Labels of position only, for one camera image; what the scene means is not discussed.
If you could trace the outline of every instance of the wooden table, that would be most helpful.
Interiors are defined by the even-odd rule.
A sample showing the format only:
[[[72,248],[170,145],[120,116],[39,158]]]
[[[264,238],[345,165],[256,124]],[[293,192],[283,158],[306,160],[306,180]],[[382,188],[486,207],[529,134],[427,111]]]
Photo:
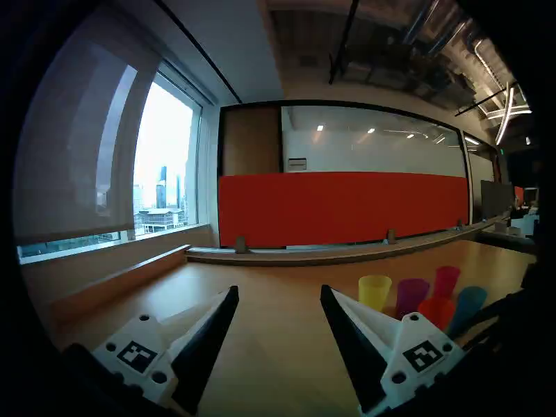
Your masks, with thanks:
[[[148,313],[159,320],[207,300],[232,284],[240,302],[215,363],[199,415],[357,416],[358,401],[320,306],[329,284],[357,299],[363,275],[388,275],[395,304],[404,278],[434,280],[442,265],[461,268],[455,293],[479,285],[486,303],[519,289],[535,257],[458,240],[395,258],[313,267],[239,267],[188,263],[123,300],[64,328],[58,347],[78,341],[95,348],[127,320]]]

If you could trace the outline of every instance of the red panel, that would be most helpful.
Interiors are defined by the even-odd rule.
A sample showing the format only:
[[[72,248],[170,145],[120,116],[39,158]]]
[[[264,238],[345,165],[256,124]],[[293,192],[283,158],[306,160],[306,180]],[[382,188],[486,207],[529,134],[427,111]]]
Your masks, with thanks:
[[[220,243],[327,245],[410,236],[468,221],[467,180],[399,172],[220,177]]]
[[[514,187],[514,192],[519,200],[519,205],[523,203],[523,189],[521,187]]]

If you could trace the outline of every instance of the plastic cup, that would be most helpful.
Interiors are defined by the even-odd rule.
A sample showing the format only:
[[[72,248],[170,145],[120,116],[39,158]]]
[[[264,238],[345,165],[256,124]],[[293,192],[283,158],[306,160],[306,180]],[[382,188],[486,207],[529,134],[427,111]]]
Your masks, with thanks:
[[[472,318],[487,299],[487,292],[479,286],[465,287],[457,296],[457,306],[454,318],[450,324],[449,333],[457,331],[457,328]]]
[[[429,287],[430,284],[421,278],[400,281],[395,302],[395,317],[401,320],[406,314],[417,311],[419,304],[427,298]]]
[[[450,298],[454,292],[460,270],[455,266],[441,266],[436,270],[433,297]]]
[[[359,279],[359,302],[382,311],[392,280],[384,275],[366,275]]]
[[[433,325],[444,331],[452,321],[456,306],[452,300],[442,297],[433,297],[419,304],[417,309],[423,314]]]

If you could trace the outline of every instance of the window blind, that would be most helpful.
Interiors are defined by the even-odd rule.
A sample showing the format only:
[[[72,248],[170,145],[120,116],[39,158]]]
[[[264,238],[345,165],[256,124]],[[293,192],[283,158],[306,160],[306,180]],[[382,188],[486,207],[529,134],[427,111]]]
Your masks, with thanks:
[[[16,156],[18,245],[133,229],[133,163],[160,56],[109,8],[72,34],[31,102]]]

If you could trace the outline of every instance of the wooden ledge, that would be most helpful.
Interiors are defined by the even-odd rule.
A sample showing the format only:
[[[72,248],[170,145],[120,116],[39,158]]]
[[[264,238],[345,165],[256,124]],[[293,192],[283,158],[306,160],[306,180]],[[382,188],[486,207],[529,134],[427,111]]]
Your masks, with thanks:
[[[237,254],[234,250],[192,247],[186,254],[188,261],[245,266],[310,266],[372,261],[425,250],[457,239],[469,239],[486,227],[503,220],[501,215],[486,222],[465,226],[463,230],[447,230],[425,236],[397,239],[394,245],[371,243],[367,245],[325,247],[313,250],[252,250]]]
[[[71,322],[119,295],[146,284],[164,272],[185,263],[184,254],[190,246],[183,245],[147,259],[51,302],[49,312],[54,325],[61,326]]]

